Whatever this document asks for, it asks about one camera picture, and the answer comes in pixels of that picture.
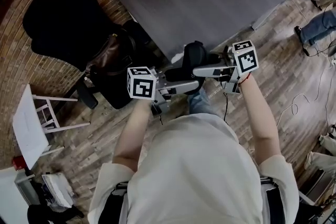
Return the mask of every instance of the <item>black strap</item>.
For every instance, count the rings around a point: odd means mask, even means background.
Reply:
[[[104,209],[99,217],[98,224],[118,224],[124,195],[127,193],[128,182],[116,185],[106,201]]]
[[[285,224],[285,213],[281,200],[280,190],[278,187],[268,190],[267,192],[269,215],[271,224]]]

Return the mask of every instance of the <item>white desk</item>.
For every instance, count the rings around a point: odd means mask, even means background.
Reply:
[[[36,109],[34,99],[46,100],[47,104]],[[55,97],[40,97],[33,95],[30,90],[30,85],[27,84],[20,103],[16,109],[13,117],[13,129],[19,144],[21,153],[29,169],[37,162],[37,160],[44,155],[62,150],[64,147],[58,147],[55,150],[48,151],[51,146],[46,138],[46,133],[63,131],[89,125],[90,123],[81,123],[67,127],[60,127],[52,110],[50,100],[59,101],[77,101],[77,99],[70,98],[55,98]],[[47,121],[43,110],[49,109],[52,120]],[[42,112],[45,118],[45,123],[41,124],[38,117],[38,112]]]

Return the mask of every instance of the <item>chair backrest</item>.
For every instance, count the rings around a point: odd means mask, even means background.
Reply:
[[[87,62],[102,49],[114,24],[97,0],[33,0],[23,27],[32,40],[32,50],[68,62],[84,71]]]
[[[176,82],[183,80],[197,80],[199,86],[197,89],[186,92],[186,94],[193,94],[200,90],[205,78],[195,77],[193,69],[202,65],[208,64],[209,54],[203,47],[203,43],[195,41],[189,43],[184,47],[184,56],[182,66],[179,68],[169,69],[164,74],[167,81]]]

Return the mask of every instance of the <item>brick wall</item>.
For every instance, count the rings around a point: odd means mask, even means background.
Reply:
[[[62,96],[81,73],[60,60],[37,55],[22,27],[23,15],[32,0],[13,0],[0,22],[0,169],[9,167],[18,153],[12,117],[27,83],[35,93]],[[98,0],[116,23],[130,16],[117,0]]]

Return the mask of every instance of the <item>jeans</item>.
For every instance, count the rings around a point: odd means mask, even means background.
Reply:
[[[336,30],[336,17],[331,10],[328,10],[324,14],[315,16],[302,28],[301,41],[303,44],[309,42],[311,46],[315,46],[316,41],[326,37],[334,30]]]
[[[209,98],[203,87],[194,94],[188,95],[189,114],[207,113],[219,116],[210,105]]]

